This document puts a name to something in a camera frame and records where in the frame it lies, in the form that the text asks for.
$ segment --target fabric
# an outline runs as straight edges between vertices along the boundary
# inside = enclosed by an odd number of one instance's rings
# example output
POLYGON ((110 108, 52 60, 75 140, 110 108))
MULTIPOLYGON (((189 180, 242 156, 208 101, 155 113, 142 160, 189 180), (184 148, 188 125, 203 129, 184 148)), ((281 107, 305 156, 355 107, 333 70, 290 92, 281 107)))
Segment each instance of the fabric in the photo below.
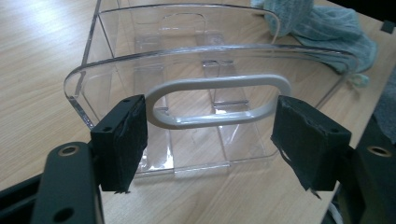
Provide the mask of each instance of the fabric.
MULTIPOLYGON (((345 50, 359 61, 357 72, 370 68, 376 57, 377 46, 360 28, 357 13, 342 7, 314 6, 313 0, 252 0, 254 6, 273 11, 280 19, 278 36, 293 35, 301 44, 345 50)), ((276 20, 265 17, 271 33, 276 31, 276 20)), ((333 63, 332 67, 342 73, 344 66, 333 63)))

